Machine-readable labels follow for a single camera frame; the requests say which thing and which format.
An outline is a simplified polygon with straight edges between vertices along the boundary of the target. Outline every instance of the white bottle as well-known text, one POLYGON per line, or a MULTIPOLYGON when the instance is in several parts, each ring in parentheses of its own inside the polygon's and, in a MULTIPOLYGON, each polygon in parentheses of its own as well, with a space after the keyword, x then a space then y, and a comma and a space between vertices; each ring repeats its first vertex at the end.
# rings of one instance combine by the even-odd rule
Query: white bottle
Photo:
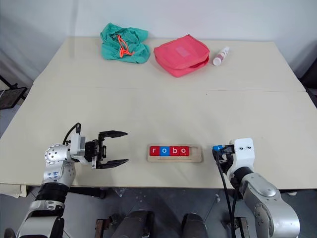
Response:
POLYGON ((229 47, 223 48, 213 59, 212 63, 214 66, 218 66, 221 64, 221 62, 224 60, 224 58, 227 56, 229 52, 229 47))

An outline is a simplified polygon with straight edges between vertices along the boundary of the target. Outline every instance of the white wall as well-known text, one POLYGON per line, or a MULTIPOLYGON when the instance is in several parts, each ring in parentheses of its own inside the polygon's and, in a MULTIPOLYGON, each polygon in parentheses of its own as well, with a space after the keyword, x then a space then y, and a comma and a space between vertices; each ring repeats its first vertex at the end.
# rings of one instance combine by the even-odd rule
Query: white wall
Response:
POLYGON ((108 22, 152 37, 275 41, 297 76, 317 57, 317 0, 0 0, 0 73, 30 85, 66 36, 98 36, 108 22))

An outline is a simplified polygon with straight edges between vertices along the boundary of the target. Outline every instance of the floor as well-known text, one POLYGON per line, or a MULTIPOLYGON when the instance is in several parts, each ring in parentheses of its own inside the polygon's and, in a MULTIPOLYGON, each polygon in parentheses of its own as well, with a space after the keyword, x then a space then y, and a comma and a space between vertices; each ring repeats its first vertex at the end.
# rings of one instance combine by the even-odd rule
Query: floor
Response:
MULTIPOLYGON (((0 238, 3 237, 5 228, 11 227, 15 231, 18 229, 37 192, 38 188, 35 188, 26 198, 18 199, 0 195, 0 238)), ((317 238, 317 192, 306 190, 298 192, 296 196, 283 194, 282 197, 299 216, 299 237, 317 238)), ((221 189, 127 188, 122 197, 109 189, 103 200, 69 193, 65 205, 65 238, 93 238, 96 219, 104 219, 112 214, 124 217, 129 212, 140 209, 155 213, 157 238, 179 237, 183 216, 189 212, 197 213, 204 219, 210 238, 230 237, 221 223, 228 216, 221 189)), ((256 238, 253 215, 243 201, 237 202, 236 216, 247 217, 250 237, 256 238)), ((113 228, 105 231, 104 237, 111 237, 113 231, 113 228)))

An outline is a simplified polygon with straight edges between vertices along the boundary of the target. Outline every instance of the green cloth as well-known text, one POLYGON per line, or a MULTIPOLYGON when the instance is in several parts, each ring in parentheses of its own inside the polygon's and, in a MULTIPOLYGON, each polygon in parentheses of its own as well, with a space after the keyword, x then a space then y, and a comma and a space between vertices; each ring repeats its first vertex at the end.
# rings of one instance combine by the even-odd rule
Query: green cloth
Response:
POLYGON ((109 23, 100 33, 103 41, 101 54, 106 60, 120 60, 131 63, 145 63, 150 57, 150 48, 142 44, 148 37, 148 32, 138 28, 122 28, 109 23), (134 52, 129 56, 124 54, 120 58, 120 44, 117 35, 120 35, 129 48, 129 52, 134 52))

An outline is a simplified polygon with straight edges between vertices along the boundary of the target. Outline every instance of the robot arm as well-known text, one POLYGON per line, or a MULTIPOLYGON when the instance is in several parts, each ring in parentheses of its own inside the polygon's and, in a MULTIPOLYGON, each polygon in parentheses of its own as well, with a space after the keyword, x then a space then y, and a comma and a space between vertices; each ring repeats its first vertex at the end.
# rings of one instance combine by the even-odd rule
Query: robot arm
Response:
POLYGON ((103 145, 105 137, 120 137, 127 133, 104 131, 99 133, 98 140, 85 142, 85 137, 80 135, 80 124, 77 123, 72 129, 63 144, 54 144, 46 150, 44 180, 18 230, 17 238, 62 238, 64 202, 75 179, 75 163, 91 164, 92 169, 107 169, 128 161, 113 160, 102 164, 106 157, 106 147, 103 145), (75 128, 76 133, 71 136, 71 141, 66 141, 75 128))
POLYGON ((253 172, 255 158, 251 138, 236 139, 227 146, 214 146, 212 153, 232 186, 238 189, 256 219, 258 238, 295 238, 300 223, 293 208, 284 202, 279 190, 253 172))

